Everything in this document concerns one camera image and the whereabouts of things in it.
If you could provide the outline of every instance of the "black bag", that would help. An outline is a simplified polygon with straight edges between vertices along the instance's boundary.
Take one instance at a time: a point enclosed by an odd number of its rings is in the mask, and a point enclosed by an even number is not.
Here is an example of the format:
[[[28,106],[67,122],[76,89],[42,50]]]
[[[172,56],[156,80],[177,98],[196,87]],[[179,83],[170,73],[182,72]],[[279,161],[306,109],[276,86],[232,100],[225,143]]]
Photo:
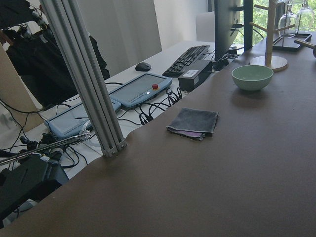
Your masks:
[[[104,80],[110,77],[96,40],[90,40]],[[35,33],[30,39],[16,40],[6,51],[23,82],[44,109],[78,94],[51,30]]]

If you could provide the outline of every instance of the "label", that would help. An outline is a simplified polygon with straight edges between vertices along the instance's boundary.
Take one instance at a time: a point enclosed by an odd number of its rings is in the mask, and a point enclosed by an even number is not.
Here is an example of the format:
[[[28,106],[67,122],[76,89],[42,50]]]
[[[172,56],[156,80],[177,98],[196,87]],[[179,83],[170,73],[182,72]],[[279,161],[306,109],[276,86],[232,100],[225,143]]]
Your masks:
[[[194,85],[197,84],[199,81],[198,77],[194,78]]]
[[[188,70],[183,77],[192,78],[196,73],[198,73],[198,70]]]

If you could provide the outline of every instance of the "folded cloth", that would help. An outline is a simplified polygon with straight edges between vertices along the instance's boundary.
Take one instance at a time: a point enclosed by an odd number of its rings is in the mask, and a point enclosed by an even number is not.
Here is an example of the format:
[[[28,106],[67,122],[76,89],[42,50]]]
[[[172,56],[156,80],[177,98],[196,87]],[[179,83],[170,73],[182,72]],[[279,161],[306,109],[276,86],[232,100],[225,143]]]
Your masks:
[[[206,133],[213,133],[218,112],[182,108],[167,129],[170,132],[202,140]]]

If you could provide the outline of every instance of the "computer mouse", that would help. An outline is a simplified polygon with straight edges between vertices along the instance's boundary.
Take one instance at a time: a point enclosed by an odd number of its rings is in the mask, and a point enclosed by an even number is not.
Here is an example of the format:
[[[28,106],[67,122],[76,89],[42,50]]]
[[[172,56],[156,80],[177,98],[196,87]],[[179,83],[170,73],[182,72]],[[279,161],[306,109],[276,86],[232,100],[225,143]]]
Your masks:
[[[152,68],[152,66],[149,63],[141,62],[136,65],[135,70],[141,71],[141,72],[147,72]]]

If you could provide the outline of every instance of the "light green bowl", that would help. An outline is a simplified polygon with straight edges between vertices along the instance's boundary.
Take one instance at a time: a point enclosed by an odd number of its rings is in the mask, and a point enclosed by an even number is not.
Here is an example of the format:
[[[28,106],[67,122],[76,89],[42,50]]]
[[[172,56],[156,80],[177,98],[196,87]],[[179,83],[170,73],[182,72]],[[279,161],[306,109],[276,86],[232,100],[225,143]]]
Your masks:
[[[233,80],[240,89],[261,90],[272,79],[273,70],[259,65],[246,65],[232,71]]]

